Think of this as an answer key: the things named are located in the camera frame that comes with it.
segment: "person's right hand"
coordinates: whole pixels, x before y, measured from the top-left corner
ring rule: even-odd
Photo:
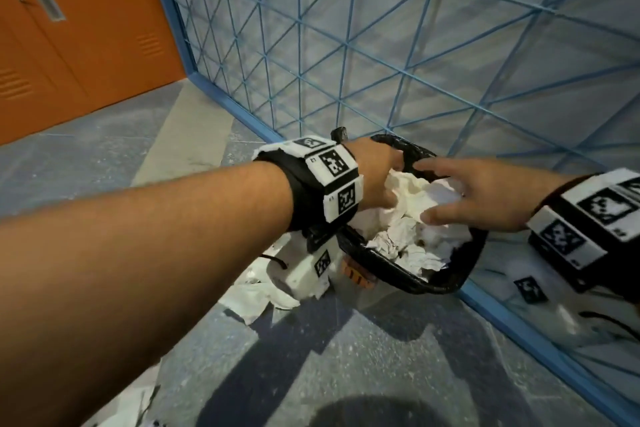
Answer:
[[[462,223],[498,232],[523,230],[543,199],[577,177],[497,159],[432,157],[419,160],[413,167],[451,176],[463,184],[462,200],[425,210],[420,216],[425,223]]]

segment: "forearm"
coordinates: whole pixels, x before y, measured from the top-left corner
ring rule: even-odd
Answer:
[[[7,420],[90,415],[193,327],[291,213],[284,174],[255,162],[0,223]]]

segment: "torn paper on floor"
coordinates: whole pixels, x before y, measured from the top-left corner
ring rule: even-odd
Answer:
[[[397,196],[397,206],[357,213],[349,224],[369,240],[367,247],[427,280],[422,277],[425,270],[444,268],[451,253],[472,236],[466,225],[426,225],[420,214],[461,199],[461,185],[451,178],[429,183],[409,172],[391,171],[385,187]]]
[[[284,234],[254,260],[218,301],[250,325],[267,308],[290,310],[300,301],[319,299],[329,288],[327,269],[342,259],[335,237],[313,254],[300,232]]]

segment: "finger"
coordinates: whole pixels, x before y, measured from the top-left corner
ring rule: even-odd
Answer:
[[[420,214],[420,219],[427,225],[449,225],[451,223],[470,224],[474,220],[473,204],[468,199],[455,203],[440,204]]]
[[[429,157],[413,163],[417,171],[433,171],[438,176],[453,176],[464,179],[468,175],[468,160],[448,157]]]
[[[382,203],[381,208],[395,208],[398,204],[398,198],[396,193],[394,193],[390,189],[385,189],[385,192],[382,194]]]
[[[402,171],[404,169],[404,154],[401,150],[394,150],[391,153],[391,168],[394,171]]]

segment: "gray floor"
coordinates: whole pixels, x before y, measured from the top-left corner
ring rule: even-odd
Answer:
[[[0,214],[127,187],[179,91],[0,147]],[[234,121],[221,165],[259,145]],[[216,305],[163,360],[151,415],[170,427],[610,424],[455,297],[392,294],[359,311],[352,292],[251,328]]]

